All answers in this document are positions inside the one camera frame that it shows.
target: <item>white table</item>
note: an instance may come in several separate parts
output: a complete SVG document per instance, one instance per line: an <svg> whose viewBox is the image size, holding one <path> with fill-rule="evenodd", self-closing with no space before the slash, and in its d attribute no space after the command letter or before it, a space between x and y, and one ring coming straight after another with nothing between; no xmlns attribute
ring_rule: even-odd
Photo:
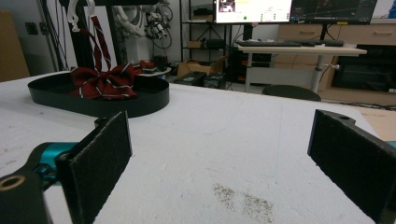
<svg viewBox="0 0 396 224"><path fill-rule="evenodd" d="M336 47L238 47L248 53L247 78L245 91L249 91L250 83L285 84L297 86L310 86L311 91L318 91L318 84L322 75L324 56L359 56L365 54L364 49L336 48ZM314 70L300 70L287 68L252 67L253 53L272 54L301 54L318 55L317 65Z"/></svg>
<svg viewBox="0 0 396 224"><path fill-rule="evenodd" d="M94 128L93 117L32 102L36 78L0 83L0 176L39 144ZM129 119L134 155L96 223L373 223L307 155L317 108L375 134L358 110L176 84L170 99ZM62 188L45 197L54 223L70 223Z"/></svg>

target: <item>ribbon bow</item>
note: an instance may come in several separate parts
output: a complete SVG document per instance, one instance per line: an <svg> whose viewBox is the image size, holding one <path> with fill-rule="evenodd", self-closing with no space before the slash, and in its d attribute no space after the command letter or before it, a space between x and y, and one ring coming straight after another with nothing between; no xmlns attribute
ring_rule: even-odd
<svg viewBox="0 0 396 224"><path fill-rule="evenodd" d="M141 74L131 63L121 64L109 72L98 73L91 68L79 67L71 71L72 81L77 87L72 94L80 98L104 100L132 99L134 76Z"/></svg>
<svg viewBox="0 0 396 224"><path fill-rule="evenodd" d="M133 91L134 76L141 74L142 70L134 69L131 63L121 64L110 70L111 58L102 27L96 16L91 16L91 20L99 44L97 44L95 36L87 30L79 29L79 31L89 36L94 44L93 57L95 59L95 67L94 69L87 67L72 69L71 78L76 88L71 92L72 95L80 98L102 98L104 100L122 100L137 97ZM107 72L102 72L102 53L107 65Z"/></svg>

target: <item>keyboard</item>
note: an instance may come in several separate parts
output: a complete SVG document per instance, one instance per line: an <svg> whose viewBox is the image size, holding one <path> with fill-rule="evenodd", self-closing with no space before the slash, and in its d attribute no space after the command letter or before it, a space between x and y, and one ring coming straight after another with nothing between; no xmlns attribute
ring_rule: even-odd
<svg viewBox="0 0 396 224"><path fill-rule="evenodd" d="M318 40L318 39L290 39L290 40L285 40L285 42L288 43L298 43L301 44L302 46L308 46L308 45L322 45L326 47L343 47L344 46L344 41L342 40Z"/></svg>
<svg viewBox="0 0 396 224"><path fill-rule="evenodd" d="M300 47L301 44L294 42L261 42L261 41L237 41L242 47Z"/></svg>

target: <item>black plastic tray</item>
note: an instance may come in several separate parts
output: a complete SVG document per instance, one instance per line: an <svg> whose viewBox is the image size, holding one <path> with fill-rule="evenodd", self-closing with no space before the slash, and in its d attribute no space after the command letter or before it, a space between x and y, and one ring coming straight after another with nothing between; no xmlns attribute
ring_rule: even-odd
<svg viewBox="0 0 396 224"><path fill-rule="evenodd" d="M35 103L64 109L97 118L127 111L128 118L154 113L169 103L169 83L157 77L136 76L134 92L137 98L128 100L101 100L78 98L69 94L74 89L70 73L42 77L28 84Z"/></svg>

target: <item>computer monitor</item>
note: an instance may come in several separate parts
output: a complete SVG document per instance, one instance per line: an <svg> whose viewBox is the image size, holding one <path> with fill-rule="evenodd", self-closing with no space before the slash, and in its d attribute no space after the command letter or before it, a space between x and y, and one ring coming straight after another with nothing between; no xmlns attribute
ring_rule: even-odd
<svg viewBox="0 0 396 224"><path fill-rule="evenodd" d="M228 24L288 23L291 0L215 0L214 22Z"/></svg>
<svg viewBox="0 0 396 224"><path fill-rule="evenodd" d="M370 24L376 0L293 0L291 23Z"/></svg>

